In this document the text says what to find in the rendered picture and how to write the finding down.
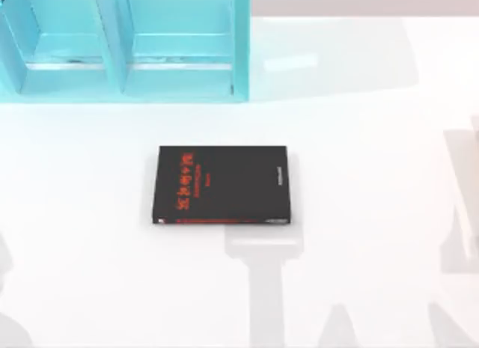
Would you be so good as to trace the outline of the black book with red lettering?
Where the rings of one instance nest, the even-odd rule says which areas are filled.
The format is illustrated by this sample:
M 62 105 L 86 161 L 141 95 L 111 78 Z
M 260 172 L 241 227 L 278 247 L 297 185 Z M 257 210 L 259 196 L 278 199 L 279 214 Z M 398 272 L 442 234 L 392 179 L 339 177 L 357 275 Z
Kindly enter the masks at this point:
M 152 222 L 165 225 L 287 225 L 285 146 L 161 146 Z

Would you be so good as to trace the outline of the light blue upright rack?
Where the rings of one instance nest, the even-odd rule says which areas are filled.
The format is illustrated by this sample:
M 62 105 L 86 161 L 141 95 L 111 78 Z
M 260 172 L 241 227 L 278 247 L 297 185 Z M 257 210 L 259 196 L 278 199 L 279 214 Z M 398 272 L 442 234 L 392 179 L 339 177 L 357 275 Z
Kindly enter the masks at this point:
M 0 0 L 0 104 L 249 99 L 251 0 Z

